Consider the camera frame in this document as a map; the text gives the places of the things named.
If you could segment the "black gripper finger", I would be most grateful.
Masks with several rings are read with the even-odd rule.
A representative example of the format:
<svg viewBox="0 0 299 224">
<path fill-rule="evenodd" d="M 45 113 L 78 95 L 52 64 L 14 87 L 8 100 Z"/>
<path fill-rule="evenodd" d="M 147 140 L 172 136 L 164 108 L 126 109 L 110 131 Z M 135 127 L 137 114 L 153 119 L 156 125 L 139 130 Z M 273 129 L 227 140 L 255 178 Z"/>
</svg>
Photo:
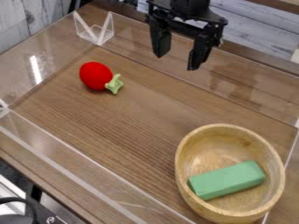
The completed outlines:
<svg viewBox="0 0 299 224">
<path fill-rule="evenodd" d="M 153 54 L 161 58 L 171 50 L 172 34 L 168 24 L 155 17 L 149 17 L 149 32 Z"/>
<path fill-rule="evenodd" d="M 197 70 L 201 63 L 207 61 L 212 48 L 212 38 L 207 33 L 199 33 L 193 40 L 193 47 L 189 51 L 187 70 Z"/>
</svg>

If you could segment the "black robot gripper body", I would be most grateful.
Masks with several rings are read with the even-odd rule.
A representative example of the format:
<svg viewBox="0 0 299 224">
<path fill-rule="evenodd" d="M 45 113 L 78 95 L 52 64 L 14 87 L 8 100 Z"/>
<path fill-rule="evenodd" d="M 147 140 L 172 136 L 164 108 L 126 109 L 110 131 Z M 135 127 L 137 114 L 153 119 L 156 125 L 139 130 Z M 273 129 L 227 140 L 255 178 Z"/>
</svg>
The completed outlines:
<svg viewBox="0 0 299 224">
<path fill-rule="evenodd" d="M 171 31 L 195 38 L 207 33 L 212 38 L 212 46 L 220 45 L 224 26 L 228 20 L 211 9 L 211 0 L 147 0 L 149 17 L 161 19 Z"/>
</svg>

